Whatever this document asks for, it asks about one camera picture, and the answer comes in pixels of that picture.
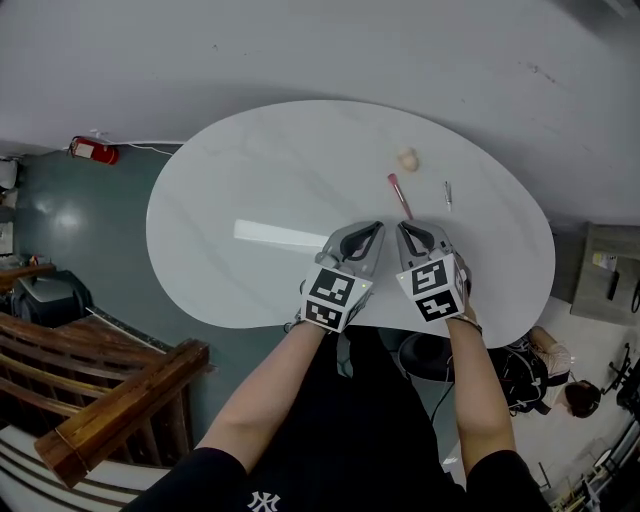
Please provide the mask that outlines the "black round stool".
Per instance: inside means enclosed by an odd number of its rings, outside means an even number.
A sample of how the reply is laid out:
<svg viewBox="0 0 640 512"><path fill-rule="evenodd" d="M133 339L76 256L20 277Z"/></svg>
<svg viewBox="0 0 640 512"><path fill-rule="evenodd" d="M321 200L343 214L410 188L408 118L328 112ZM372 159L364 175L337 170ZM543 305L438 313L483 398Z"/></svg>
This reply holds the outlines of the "black round stool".
<svg viewBox="0 0 640 512"><path fill-rule="evenodd" d="M400 345L400 367L410 376L434 382L453 382L454 368L450 340L446 337L412 333Z"/></svg>

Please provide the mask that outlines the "person's black trousers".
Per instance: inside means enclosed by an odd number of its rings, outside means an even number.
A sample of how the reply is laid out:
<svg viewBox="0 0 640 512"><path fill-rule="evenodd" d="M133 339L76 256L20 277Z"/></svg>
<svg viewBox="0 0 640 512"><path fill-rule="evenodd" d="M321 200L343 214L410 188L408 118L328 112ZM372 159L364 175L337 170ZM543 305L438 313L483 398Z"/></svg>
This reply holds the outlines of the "person's black trousers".
<svg viewBox="0 0 640 512"><path fill-rule="evenodd" d="M416 402L421 397L411 380L401 373L375 327L349 326L341 334L348 342L350 377L340 378L357 394L389 403Z"/></svg>

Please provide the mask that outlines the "white kidney-shaped table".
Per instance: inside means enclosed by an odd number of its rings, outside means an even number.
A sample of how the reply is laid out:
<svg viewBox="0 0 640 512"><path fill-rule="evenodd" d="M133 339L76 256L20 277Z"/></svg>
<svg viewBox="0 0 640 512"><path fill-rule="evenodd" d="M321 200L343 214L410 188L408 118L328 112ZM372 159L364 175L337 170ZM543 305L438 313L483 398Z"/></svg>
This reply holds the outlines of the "white kidney-shaped table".
<svg viewBox="0 0 640 512"><path fill-rule="evenodd" d="M397 155L416 150L420 166ZM555 271L538 203L480 147L427 119L373 104L299 101L246 111L192 137L166 163L146 217L149 258L171 300L218 327L290 321L299 287L326 239L358 221L386 237L358 325L444 334L402 291L396 225L412 214L441 226L471 271L471 303L488 346L509 344L539 319ZM443 184L452 188L447 210Z"/></svg>

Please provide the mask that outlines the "red fire extinguisher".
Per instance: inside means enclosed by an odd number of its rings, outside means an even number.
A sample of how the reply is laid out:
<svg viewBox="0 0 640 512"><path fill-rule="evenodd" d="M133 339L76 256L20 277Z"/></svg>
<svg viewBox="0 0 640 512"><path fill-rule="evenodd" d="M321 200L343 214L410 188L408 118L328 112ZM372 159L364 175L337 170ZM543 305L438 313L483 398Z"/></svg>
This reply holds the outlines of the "red fire extinguisher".
<svg viewBox="0 0 640 512"><path fill-rule="evenodd" d="M67 154L72 158L83 158L110 166L119 160L119 152L115 146L83 136L76 136L71 140Z"/></svg>

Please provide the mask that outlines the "person's right forearm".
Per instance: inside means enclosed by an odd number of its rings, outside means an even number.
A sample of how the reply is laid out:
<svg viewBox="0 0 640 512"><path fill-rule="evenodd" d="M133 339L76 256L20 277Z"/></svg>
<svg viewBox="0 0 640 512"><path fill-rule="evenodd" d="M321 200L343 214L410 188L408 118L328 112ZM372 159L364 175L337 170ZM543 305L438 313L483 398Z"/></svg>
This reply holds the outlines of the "person's right forearm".
<svg viewBox="0 0 640 512"><path fill-rule="evenodd" d="M515 437L499 379L470 305L446 320L454 363L455 414L464 471L487 456L514 451Z"/></svg>

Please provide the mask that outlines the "pink makeup brush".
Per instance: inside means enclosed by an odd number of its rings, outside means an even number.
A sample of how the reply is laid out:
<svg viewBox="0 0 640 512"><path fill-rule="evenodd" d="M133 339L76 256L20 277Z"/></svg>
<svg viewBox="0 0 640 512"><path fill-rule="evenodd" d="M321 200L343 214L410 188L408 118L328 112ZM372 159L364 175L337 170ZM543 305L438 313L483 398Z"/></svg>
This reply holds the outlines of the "pink makeup brush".
<svg viewBox="0 0 640 512"><path fill-rule="evenodd" d="M399 202L400 202L400 204L401 204L401 206L402 206L407 218L409 220L412 220L413 219L412 211L411 211L410 206L409 206L409 204L408 204L408 202L407 202L407 200L405 198L405 195L404 195L403 191L401 190L401 187L399 185L399 181L398 181L398 178L397 178L396 174L395 173L389 174L387 179L388 179L389 183L391 184L391 186L393 187L393 189L395 191L395 194L396 194L396 196L397 196L397 198L398 198L398 200L399 200Z"/></svg>

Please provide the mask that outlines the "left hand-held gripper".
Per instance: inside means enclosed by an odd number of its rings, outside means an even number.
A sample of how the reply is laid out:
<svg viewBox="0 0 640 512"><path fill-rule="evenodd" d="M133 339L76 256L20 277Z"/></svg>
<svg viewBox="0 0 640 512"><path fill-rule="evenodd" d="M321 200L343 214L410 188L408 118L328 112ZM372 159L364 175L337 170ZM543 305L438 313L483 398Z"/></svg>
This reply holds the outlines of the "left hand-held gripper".
<svg viewBox="0 0 640 512"><path fill-rule="evenodd" d="M369 240L349 255L352 238ZM380 221L361 221L336 230L316 254L302 286L301 320L341 333L366 306L374 288L374 273L385 239Z"/></svg>

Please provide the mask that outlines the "black wheeled bin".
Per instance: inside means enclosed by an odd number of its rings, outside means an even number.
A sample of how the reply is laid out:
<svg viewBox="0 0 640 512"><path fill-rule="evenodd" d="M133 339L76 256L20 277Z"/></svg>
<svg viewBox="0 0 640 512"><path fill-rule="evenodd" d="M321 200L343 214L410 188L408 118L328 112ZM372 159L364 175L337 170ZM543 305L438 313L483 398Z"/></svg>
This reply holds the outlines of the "black wheeled bin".
<svg viewBox="0 0 640 512"><path fill-rule="evenodd" d="M48 328L86 317L92 306L90 291L68 270L19 278L11 296L12 316Z"/></svg>

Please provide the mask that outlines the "grey wooden shelf unit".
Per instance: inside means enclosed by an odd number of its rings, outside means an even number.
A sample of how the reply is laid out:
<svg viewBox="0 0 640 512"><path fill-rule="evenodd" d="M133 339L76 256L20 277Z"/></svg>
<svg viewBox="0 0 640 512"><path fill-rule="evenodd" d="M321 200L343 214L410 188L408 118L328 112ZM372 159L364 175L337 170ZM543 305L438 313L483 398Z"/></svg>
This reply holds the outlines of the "grey wooden shelf unit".
<svg viewBox="0 0 640 512"><path fill-rule="evenodd" d="M640 226L586 223L554 228L551 296L574 316L640 326Z"/></svg>

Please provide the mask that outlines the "person's black t-shirt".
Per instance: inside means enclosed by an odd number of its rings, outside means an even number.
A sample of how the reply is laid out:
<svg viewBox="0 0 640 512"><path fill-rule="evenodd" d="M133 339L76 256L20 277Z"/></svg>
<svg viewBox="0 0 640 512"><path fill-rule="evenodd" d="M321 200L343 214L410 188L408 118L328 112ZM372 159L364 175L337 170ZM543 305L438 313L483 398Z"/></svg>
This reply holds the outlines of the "person's black t-shirt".
<svg viewBox="0 0 640 512"><path fill-rule="evenodd" d="M121 512L551 512L514 451L494 452L460 486L435 432L380 407L300 397L256 467L198 448Z"/></svg>

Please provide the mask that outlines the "person's left forearm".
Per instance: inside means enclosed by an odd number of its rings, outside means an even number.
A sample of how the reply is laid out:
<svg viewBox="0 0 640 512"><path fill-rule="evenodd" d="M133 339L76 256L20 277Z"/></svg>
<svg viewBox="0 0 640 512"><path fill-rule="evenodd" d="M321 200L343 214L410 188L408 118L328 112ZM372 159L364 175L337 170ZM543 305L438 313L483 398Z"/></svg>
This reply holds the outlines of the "person's left forearm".
<svg viewBox="0 0 640 512"><path fill-rule="evenodd" d="M290 329L233 392L198 443L251 472L288 416L325 331L302 322Z"/></svg>

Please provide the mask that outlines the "black office chair base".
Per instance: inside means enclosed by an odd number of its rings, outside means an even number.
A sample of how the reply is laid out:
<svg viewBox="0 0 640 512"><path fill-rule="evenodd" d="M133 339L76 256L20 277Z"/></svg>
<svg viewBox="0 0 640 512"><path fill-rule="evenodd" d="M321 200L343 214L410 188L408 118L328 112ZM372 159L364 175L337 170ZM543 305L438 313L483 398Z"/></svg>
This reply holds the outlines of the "black office chair base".
<svg viewBox="0 0 640 512"><path fill-rule="evenodd" d="M619 405L632 402L640 396L640 351L629 342L623 345L622 362L616 366L609 363L609 369L614 372L614 379L605 389L604 394L616 391Z"/></svg>

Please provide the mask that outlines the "brown wooden stair railing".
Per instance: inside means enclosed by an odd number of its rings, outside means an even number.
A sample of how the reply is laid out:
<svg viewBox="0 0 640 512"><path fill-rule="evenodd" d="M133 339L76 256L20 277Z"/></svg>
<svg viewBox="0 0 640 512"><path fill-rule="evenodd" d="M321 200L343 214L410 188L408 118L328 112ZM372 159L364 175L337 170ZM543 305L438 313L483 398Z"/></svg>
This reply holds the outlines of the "brown wooden stair railing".
<svg viewBox="0 0 640 512"><path fill-rule="evenodd" d="M208 346L168 346L94 304L57 328L12 316L14 283L54 271L0 269L0 430L31 435L66 487L106 460L173 467L194 446L188 391L210 369Z"/></svg>

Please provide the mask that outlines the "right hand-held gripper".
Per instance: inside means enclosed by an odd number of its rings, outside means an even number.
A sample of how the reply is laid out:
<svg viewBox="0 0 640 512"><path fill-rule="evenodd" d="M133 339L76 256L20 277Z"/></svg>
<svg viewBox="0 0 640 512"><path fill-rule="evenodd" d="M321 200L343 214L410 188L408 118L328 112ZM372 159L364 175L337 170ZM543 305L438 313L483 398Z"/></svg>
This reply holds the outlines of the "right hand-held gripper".
<svg viewBox="0 0 640 512"><path fill-rule="evenodd" d="M396 226L401 267L396 279L426 323L465 312L466 272L460 268L446 232L422 220L406 220ZM449 253L428 261L428 253Z"/></svg>

